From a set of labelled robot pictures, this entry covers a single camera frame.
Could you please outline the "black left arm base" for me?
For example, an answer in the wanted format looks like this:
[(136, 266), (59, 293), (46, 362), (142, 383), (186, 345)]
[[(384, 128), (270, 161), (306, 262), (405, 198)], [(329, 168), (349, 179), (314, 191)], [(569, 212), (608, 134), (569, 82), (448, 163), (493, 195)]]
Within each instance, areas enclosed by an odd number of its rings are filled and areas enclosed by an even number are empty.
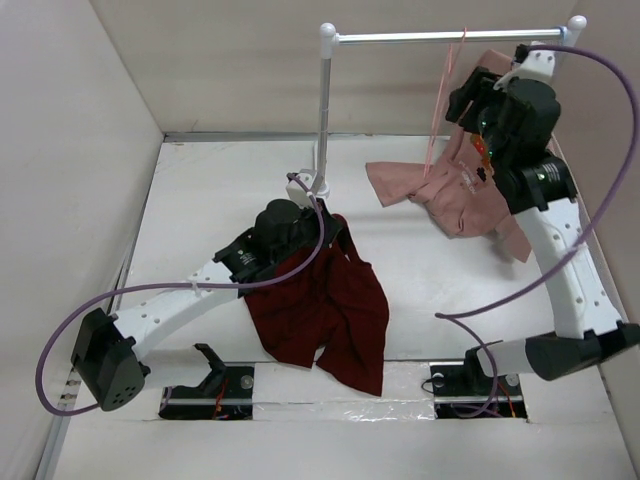
[(174, 421), (252, 420), (255, 365), (226, 364), (206, 343), (193, 347), (207, 360), (209, 371), (196, 386), (165, 387), (159, 417)]

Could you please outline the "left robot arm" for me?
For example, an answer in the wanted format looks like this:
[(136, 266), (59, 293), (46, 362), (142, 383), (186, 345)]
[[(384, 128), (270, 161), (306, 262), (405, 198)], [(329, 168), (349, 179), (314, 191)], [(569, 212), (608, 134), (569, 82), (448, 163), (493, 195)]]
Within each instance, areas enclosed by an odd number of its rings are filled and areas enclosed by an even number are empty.
[(71, 356), (73, 367), (98, 407), (106, 412), (129, 403), (150, 374), (144, 358), (162, 341), (208, 311), (258, 287), (280, 285), (281, 264), (296, 254), (305, 268), (328, 248), (341, 222), (319, 202), (302, 208), (276, 199), (253, 227), (216, 252), (183, 287), (163, 287), (158, 295), (112, 315), (97, 308), (81, 323)]

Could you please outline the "white metal clothes rack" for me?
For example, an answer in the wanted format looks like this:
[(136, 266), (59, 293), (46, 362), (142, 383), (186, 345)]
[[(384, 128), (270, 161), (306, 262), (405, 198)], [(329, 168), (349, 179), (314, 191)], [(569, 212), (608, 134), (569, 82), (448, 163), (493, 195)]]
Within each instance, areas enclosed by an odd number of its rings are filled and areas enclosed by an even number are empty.
[[(575, 46), (582, 31), (587, 27), (587, 19), (582, 15), (571, 17), (564, 25), (568, 28), (568, 39), (564, 46)], [(559, 26), (546, 29), (511, 30), (467, 30), (465, 42), (516, 42), (550, 41), (559, 37)], [(331, 65), (334, 51), (339, 46), (400, 45), (429, 43), (458, 43), (463, 30), (436, 32), (365, 33), (340, 34), (331, 23), (324, 23), (319, 30), (320, 37), (320, 95), (319, 125), (314, 167), (326, 182), (329, 100)]]

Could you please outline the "pink printed t shirt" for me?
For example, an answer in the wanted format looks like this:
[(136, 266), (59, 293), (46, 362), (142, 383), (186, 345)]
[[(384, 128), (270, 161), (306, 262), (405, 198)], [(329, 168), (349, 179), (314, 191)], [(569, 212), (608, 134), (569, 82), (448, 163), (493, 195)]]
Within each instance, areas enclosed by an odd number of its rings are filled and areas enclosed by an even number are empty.
[(372, 162), (366, 173), (381, 205), (410, 200), (426, 208), (450, 237), (495, 233), (516, 260), (525, 263), (531, 246), (489, 174), (471, 135), (455, 126), (431, 166)]

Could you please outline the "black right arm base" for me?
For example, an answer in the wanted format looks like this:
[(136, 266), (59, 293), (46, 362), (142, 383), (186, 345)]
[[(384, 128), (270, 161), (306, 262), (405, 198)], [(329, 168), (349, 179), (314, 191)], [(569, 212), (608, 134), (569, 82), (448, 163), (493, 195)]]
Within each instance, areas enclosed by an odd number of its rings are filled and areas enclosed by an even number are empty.
[(501, 375), (496, 380), (482, 370), (472, 372), (464, 359), (437, 360), (429, 363), (429, 377), (421, 388), (433, 397), (437, 419), (463, 419), (480, 411), (477, 418), (528, 417), (520, 378)]

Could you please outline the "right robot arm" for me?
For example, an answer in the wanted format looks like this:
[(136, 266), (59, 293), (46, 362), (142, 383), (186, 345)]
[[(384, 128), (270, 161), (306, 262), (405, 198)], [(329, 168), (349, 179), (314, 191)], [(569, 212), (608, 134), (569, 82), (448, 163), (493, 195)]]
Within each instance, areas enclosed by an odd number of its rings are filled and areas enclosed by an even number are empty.
[(487, 174), (524, 233), (543, 275), (554, 329), (469, 350), (462, 381), (484, 393), (498, 376), (534, 373), (556, 380), (598, 365), (639, 343), (609, 300), (583, 234), (577, 188), (548, 147), (560, 116), (547, 83), (475, 68), (449, 97), (446, 119), (470, 134)]

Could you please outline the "dark red t shirt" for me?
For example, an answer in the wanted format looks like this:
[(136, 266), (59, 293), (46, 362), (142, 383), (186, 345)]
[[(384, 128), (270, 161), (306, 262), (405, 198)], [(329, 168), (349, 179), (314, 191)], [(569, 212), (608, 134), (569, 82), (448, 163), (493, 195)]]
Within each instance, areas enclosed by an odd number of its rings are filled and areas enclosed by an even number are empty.
[(341, 229), (329, 247), (296, 276), (246, 295), (245, 303), (263, 349), (276, 361), (317, 366), (379, 397), (389, 304), (346, 218), (334, 218)]

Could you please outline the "pink wire hanger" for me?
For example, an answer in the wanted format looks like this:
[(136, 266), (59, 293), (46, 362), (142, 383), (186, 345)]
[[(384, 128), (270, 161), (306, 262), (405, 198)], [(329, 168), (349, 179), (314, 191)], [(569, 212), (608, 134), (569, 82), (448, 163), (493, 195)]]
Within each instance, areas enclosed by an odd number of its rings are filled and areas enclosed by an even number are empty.
[(431, 121), (431, 130), (430, 130), (429, 140), (427, 143), (426, 158), (425, 158), (425, 164), (424, 164), (424, 170), (423, 170), (424, 178), (427, 178), (431, 169), (435, 141), (438, 136), (440, 123), (443, 115), (443, 110), (448, 98), (449, 83), (450, 83), (452, 74), (455, 70), (459, 55), (465, 43), (466, 36), (467, 36), (467, 28), (464, 28), (459, 42), (456, 45), (454, 45), (453, 43), (450, 43), (448, 45), (447, 56), (445, 58), (443, 69), (441, 72), (438, 95), (436, 98), (436, 104), (433, 111), (433, 116)]

